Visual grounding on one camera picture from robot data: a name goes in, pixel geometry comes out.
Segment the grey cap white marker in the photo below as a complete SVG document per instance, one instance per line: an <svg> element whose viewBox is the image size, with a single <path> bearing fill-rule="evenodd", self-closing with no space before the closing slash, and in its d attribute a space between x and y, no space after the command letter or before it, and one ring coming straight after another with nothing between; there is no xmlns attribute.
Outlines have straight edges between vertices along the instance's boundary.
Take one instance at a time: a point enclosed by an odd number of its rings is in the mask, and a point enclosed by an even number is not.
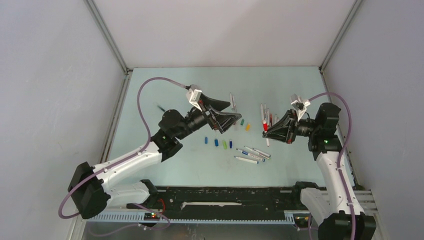
<svg viewBox="0 0 424 240"><path fill-rule="evenodd" d="M231 108L231 110L234 111L235 110L234 109L234 98L233 98L233 95L232 95L231 92L229 93L229 102L230 102L230 108Z"/></svg>

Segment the orange cap marker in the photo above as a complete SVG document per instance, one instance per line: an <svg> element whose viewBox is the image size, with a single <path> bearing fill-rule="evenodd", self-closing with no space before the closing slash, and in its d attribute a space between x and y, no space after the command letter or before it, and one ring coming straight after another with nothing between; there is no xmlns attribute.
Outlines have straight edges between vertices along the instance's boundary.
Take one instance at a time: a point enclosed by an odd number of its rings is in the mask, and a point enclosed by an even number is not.
<svg viewBox="0 0 424 240"><path fill-rule="evenodd" d="M260 104L260 116L261 116L261 122L265 123L266 120L265 120L265 114L264 114L264 106L262 103Z"/></svg>

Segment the navy cap marker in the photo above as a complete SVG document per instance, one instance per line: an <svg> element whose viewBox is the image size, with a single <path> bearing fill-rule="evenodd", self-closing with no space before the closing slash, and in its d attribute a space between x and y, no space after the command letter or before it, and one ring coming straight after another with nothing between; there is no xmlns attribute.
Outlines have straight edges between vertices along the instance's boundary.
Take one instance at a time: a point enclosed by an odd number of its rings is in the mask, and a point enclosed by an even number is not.
<svg viewBox="0 0 424 240"><path fill-rule="evenodd" d="M249 151L252 151L252 152L255 152L255 153L257 153L257 154L259 154L259 155L261 155L261 156L263 156L264 158L267 158L267 159L270 159L271 158L271 155L270 154L268 154L268 153L266 153L266 152L264 152L264 151L261 151L261 150L259 150L259 149L257 149L257 148L250 148L250 147L248 147L248 146L244 146L247 150L249 150Z"/></svg>

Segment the light green cap marker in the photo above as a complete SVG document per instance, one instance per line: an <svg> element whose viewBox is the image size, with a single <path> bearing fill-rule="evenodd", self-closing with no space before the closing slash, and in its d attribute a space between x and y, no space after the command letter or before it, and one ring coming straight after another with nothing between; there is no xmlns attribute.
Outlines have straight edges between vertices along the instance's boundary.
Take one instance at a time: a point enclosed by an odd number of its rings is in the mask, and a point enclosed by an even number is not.
<svg viewBox="0 0 424 240"><path fill-rule="evenodd" d="M270 159L269 156L263 155L263 154L258 153L256 151L250 151L250 153L253 154L253 155L255 155L255 156L257 156L257 157L259 157L259 158L265 159L265 160L269 160Z"/></svg>

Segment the blue cap thick marker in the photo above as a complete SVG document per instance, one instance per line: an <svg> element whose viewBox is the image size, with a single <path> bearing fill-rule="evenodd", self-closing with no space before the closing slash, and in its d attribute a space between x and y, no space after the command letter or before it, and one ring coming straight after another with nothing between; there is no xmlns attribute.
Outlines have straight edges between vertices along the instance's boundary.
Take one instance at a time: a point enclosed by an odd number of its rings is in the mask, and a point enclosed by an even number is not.
<svg viewBox="0 0 424 240"><path fill-rule="evenodd" d="M237 150L238 152L242 153L243 155L249 156L249 157L251 157L251 158L253 158L253 159L256 159L256 160L258 160L258 161L261 161L261 162L264 162L264 161L265 161L265 159L264 159L263 157L260 157L260 156L254 155L253 153L247 152L247 151L245 151L245 150L241 150L241 149L239 149L239 148L237 148L236 150Z"/></svg>

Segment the blue cap thin marker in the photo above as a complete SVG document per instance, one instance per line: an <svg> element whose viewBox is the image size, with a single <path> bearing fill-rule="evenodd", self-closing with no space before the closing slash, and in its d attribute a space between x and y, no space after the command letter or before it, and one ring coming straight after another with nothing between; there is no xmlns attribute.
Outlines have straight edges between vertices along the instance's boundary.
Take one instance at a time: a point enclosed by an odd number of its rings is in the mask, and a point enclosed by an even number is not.
<svg viewBox="0 0 424 240"><path fill-rule="evenodd" d="M253 159L249 159L249 158L245 158L245 157L240 157L240 156L234 156L235 159L240 160L240 161L244 161L247 163L252 163L252 164L259 164L259 162L257 160L253 160Z"/></svg>

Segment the dark blue cap marker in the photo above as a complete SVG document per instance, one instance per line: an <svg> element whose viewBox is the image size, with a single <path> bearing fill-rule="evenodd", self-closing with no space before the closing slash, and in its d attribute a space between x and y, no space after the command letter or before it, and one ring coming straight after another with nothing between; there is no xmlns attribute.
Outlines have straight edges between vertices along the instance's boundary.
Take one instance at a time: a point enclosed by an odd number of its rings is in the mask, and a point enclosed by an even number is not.
<svg viewBox="0 0 424 240"><path fill-rule="evenodd" d="M234 95L231 95L231 102L232 102L232 109L233 109L233 111L234 111L235 113L237 113L237 105L236 105L236 102L235 102L235 97L234 97Z"/></svg>

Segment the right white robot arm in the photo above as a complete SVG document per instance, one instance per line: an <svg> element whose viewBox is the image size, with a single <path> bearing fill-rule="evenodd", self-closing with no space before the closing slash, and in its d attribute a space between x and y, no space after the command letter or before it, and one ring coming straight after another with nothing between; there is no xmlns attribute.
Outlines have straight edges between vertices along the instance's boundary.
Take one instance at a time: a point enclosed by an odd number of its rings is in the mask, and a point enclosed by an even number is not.
<svg viewBox="0 0 424 240"><path fill-rule="evenodd" d="M308 138L327 190L324 200L320 190L311 183L291 194L291 204L297 209L307 207L318 226L320 240L371 240L377 228L373 216L366 215L353 187L348 184L344 163L345 147L335 134L341 109L325 102L314 119L301 119L300 113L289 109L273 126L263 131L263 138L291 144L297 136Z"/></svg>

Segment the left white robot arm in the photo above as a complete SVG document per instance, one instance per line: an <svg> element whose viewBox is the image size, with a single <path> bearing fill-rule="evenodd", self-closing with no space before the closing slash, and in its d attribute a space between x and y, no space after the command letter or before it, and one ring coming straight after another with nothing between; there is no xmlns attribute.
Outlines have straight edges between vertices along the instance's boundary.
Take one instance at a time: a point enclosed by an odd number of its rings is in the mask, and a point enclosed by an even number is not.
<svg viewBox="0 0 424 240"><path fill-rule="evenodd" d="M241 115L224 110L231 102L217 100L198 93L198 103L182 115L176 109L165 110L156 134L147 133L144 145L108 162L91 166L79 164L68 186L67 198L71 198L83 219L91 219L107 207L126 204L142 204L153 208L158 202L155 185L148 179L128 184L122 181L136 172L162 163L183 147L180 142L190 134L208 125L212 130L226 132Z"/></svg>

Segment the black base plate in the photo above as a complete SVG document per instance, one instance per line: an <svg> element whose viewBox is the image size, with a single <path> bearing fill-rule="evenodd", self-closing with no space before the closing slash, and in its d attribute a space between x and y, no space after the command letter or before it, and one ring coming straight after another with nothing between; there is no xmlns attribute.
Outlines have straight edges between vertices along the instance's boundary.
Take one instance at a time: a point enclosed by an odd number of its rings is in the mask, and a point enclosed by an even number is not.
<svg viewBox="0 0 424 240"><path fill-rule="evenodd" d="M316 183L297 181L291 187L157 187L141 205L163 210L166 217L284 218L287 211L305 211L301 190Z"/></svg>

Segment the aluminium frame rail right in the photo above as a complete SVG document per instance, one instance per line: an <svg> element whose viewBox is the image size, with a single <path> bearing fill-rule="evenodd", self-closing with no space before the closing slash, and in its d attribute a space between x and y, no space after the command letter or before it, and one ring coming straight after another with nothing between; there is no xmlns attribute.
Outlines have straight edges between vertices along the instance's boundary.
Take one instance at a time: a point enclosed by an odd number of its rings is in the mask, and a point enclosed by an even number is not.
<svg viewBox="0 0 424 240"><path fill-rule="evenodd" d="M380 17L395 1L356 0L323 63L327 88L343 97L352 117L348 141L349 159L357 181L365 184L373 159L372 127L377 121L374 103L378 102L376 75L381 58Z"/></svg>

